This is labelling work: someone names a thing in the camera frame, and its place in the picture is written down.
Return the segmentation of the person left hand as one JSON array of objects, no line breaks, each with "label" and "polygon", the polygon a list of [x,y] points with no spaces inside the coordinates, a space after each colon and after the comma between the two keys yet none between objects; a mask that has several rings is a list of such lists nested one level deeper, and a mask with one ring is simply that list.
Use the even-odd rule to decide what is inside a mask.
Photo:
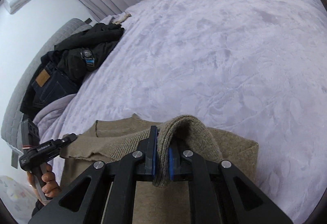
[{"label": "person left hand", "polygon": [[[47,169],[47,172],[45,174],[43,174],[41,177],[42,180],[45,182],[44,187],[42,187],[42,192],[44,193],[44,196],[46,196],[48,198],[54,198],[61,192],[61,188],[58,185],[58,183],[56,182],[55,174],[52,172],[51,165],[47,164],[46,169]],[[27,180],[28,180],[28,183],[32,186],[33,191],[34,191],[36,197],[38,198],[38,200],[42,204],[44,204],[44,202],[42,201],[42,199],[37,191],[37,187],[34,182],[34,176],[32,173],[27,172]]]}]

